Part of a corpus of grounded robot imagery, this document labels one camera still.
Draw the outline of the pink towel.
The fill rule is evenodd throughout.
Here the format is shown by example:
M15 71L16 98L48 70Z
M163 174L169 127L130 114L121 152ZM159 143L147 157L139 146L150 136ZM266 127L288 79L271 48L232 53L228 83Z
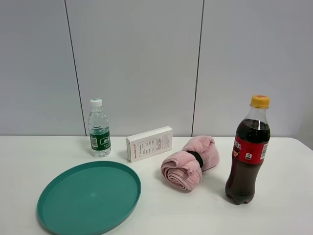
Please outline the pink towel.
M218 165L220 156L211 136L191 138L181 151L173 153L161 165L161 174L172 186L192 191L202 173Z

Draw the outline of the white cardboard box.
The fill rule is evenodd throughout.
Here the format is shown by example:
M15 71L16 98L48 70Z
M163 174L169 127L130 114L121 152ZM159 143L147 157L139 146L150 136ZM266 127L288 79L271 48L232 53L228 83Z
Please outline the white cardboard box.
M173 129L169 126L126 137L128 162L134 163L172 150Z

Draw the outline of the clear water bottle green label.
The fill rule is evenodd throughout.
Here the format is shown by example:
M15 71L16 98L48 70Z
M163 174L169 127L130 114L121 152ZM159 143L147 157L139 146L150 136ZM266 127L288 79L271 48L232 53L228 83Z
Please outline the clear water bottle green label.
M99 98L90 100L88 128L93 155L98 158L108 156L111 152L109 121Z

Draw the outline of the cola bottle yellow cap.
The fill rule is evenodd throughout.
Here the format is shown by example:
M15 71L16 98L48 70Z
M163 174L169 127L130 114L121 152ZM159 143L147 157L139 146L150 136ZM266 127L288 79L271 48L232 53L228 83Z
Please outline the cola bottle yellow cap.
M225 193L234 204L247 204L255 194L258 172L264 162L270 139L266 111L270 98L254 95L250 111L237 127L232 150L232 166Z

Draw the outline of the teal round plate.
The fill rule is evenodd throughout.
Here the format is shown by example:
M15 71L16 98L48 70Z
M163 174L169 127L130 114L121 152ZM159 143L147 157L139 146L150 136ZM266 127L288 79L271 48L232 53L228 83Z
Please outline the teal round plate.
M80 164L44 188L37 220L55 235L101 235L130 216L140 194L140 178L130 167L112 161Z

